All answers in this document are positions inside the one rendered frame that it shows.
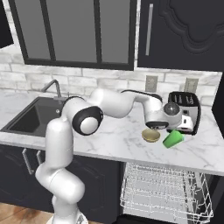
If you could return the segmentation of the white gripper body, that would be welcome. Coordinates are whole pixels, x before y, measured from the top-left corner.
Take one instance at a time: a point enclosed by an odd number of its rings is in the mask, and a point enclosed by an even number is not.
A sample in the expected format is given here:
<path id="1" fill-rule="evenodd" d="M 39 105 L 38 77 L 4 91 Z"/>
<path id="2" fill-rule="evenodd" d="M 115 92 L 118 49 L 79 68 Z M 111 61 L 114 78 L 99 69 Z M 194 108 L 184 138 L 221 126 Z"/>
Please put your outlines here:
<path id="1" fill-rule="evenodd" d="M 177 130 L 193 131 L 193 122 L 184 120 L 178 127 Z"/>

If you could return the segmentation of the green cup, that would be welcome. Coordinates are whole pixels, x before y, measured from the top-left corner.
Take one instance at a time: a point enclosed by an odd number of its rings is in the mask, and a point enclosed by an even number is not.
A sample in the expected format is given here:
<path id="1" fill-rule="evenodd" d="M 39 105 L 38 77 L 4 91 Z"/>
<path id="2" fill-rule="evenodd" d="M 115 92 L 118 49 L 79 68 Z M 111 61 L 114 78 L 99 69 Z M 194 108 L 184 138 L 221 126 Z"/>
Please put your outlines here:
<path id="1" fill-rule="evenodd" d="M 173 130 L 163 141 L 163 145 L 166 148 L 171 148 L 172 146 L 179 144 L 184 140 L 184 135 L 178 130 Z"/>

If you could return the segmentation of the tan bowl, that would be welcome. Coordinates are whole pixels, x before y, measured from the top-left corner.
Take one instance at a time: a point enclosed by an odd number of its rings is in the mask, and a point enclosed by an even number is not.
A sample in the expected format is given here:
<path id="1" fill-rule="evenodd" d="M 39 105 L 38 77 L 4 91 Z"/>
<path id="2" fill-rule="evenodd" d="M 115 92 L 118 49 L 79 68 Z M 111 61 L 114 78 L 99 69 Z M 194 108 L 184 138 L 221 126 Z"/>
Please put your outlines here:
<path id="1" fill-rule="evenodd" d="M 145 129 L 142 131 L 142 138 L 149 143 L 155 143 L 160 138 L 160 133 L 154 129 Z"/>

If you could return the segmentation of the black upper cupboard door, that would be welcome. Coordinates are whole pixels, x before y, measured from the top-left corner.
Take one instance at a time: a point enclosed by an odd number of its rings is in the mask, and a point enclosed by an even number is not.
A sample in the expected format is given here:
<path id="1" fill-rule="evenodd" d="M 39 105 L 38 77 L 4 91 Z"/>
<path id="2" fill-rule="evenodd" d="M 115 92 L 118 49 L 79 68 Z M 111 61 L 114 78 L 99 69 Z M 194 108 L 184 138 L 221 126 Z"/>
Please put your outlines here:
<path id="1" fill-rule="evenodd" d="M 146 56 L 150 4 L 153 17 Z M 224 0 L 141 0 L 137 65 L 224 72 Z"/>

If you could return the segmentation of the black cupboard door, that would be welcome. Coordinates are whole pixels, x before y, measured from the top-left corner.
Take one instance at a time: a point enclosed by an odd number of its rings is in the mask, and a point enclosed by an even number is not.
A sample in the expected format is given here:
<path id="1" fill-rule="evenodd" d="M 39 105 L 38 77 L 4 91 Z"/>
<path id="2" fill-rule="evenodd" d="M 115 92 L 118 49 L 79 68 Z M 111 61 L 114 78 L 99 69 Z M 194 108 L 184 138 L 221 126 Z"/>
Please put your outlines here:
<path id="1" fill-rule="evenodd" d="M 120 208 L 123 162 L 95 157 L 73 156 L 67 169 L 85 184 L 85 194 L 78 203 L 89 221 L 111 224 Z"/>
<path id="2" fill-rule="evenodd" d="M 146 56 L 150 4 L 153 17 Z M 141 0 L 137 65 L 224 72 L 224 0 Z"/>
<path id="3" fill-rule="evenodd" d="M 37 184 L 35 171 L 38 162 L 35 156 L 37 151 L 26 148 L 26 155 L 34 170 L 30 175 L 22 155 L 23 149 L 0 144 L 0 201 L 28 207 Z"/>

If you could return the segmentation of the black lower cupboard door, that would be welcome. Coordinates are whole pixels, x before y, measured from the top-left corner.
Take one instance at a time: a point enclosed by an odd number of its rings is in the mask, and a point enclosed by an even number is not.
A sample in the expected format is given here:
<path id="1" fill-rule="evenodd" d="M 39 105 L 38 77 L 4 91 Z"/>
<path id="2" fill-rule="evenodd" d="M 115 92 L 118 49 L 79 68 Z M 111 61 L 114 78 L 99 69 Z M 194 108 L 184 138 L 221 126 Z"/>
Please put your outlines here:
<path id="1" fill-rule="evenodd" d="M 30 175 L 22 155 L 23 149 L 0 144 L 0 201 L 28 207 L 37 184 L 35 171 L 38 162 L 35 156 L 37 151 L 26 148 L 26 155 L 34 170 Z"/>
<path id="2" fill-rule="evenodd" d="M 111 224 L 120 208 L 123 162 L 95 157 L 73 156 L 67 169 L 85 184 L 85 194 L 78 203 L 89 221 Z"/>

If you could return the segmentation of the black and silver toaster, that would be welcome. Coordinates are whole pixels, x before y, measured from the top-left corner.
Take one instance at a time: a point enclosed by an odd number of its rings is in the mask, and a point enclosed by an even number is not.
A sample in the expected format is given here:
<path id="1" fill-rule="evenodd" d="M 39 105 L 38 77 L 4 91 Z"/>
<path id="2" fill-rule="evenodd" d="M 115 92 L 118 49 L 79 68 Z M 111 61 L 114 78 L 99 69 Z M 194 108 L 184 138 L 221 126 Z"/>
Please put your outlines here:
<path id="1" fill-rule="evenodd" d="M 174 91 L 169 93 L 168 102 L 175 102 L 179 105 L 182 111 L 182 122 L 187 120 L 193 123 L 193 131 L 179 130 L 179 132 L 181 134 L 195 136 L 200 125 L 201 117 L 201 106 L 197 95 L 189 92 Z"/>

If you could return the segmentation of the grey tap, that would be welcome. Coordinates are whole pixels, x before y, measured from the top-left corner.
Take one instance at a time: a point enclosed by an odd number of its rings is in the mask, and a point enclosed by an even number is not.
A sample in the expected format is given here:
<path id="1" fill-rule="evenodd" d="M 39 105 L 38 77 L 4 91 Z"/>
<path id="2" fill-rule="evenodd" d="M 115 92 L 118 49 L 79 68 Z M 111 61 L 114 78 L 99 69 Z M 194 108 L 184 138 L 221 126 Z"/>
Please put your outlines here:
<path id="1" fill-rule="evenodd" d="M 47 83 L 42 89 L 41 89 L 41 92 L 42 93 L 45 93 L 47 89 L 49 89 L 52 85 L 55 85 L 56 87 L 56 93 L 57 95 L 53 97 L 53 99 L 55 101 L 65 101 L 67 99 L 67 97 L 63 97 L 61 95 L 61 92 L 60 92 L 60 84 L 57 80 L 52 80 L 50 81 L 49 83 Z"/>

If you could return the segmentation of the black framed glass cupboard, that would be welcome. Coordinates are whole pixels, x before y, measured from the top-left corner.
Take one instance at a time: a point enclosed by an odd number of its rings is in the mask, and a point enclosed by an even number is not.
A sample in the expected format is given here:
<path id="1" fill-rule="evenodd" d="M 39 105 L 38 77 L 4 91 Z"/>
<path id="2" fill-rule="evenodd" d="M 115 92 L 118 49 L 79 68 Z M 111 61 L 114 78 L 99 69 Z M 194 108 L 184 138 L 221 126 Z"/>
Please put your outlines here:
<path id="1" fill-rule="evenodd" d="M 8 0 L 26 65 L 134 69 L 137 0 Z"/>

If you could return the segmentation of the black sink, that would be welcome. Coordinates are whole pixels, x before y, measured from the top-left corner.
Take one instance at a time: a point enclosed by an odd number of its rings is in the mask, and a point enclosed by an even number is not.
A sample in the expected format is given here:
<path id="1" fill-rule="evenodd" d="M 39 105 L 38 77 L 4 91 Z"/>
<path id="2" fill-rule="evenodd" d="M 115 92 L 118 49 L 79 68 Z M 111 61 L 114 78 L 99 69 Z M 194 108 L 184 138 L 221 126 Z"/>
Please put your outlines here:
<path id="1" fill-rule="evenodd" d="M 44 137 L 47 124 L 60 117 L 63 103 L 64 100 L 39 96 L 9 121 L 2 128 L 2 132 Z"/>

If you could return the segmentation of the black corner cupboard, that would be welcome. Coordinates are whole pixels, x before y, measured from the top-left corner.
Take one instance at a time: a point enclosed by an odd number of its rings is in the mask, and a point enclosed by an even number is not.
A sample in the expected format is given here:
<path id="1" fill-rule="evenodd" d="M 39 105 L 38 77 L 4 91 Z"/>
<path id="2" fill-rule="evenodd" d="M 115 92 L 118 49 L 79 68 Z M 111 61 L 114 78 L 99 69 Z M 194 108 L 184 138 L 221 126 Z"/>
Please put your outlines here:
<path id="1" fill-rule="evenodd" d="M 8 19 L 4 10 L 3 1 L 0 0 L 0 49 L 13 45 L 14 41 L 11 35 Z"/>

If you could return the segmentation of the grey wall socket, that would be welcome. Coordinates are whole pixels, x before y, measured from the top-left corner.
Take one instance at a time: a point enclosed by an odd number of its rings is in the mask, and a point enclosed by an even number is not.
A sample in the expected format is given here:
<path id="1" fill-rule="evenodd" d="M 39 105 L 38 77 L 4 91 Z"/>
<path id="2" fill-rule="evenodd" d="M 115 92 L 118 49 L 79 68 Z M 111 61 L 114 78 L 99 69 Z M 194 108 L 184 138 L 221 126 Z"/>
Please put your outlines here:
<path id="1" fill-rule="evenodd" d="M 145 91 L 155 93 L 157 91 L 158 77 L 157 76 L 146 76 Z"/>
<path id="2" fill-rule="evenodd" d="M 199 82 L 198 79 L 187 78 L 185 80 L 184 91 L 195 94 L 197 86 L 198 86 L 198 82 Z"/>

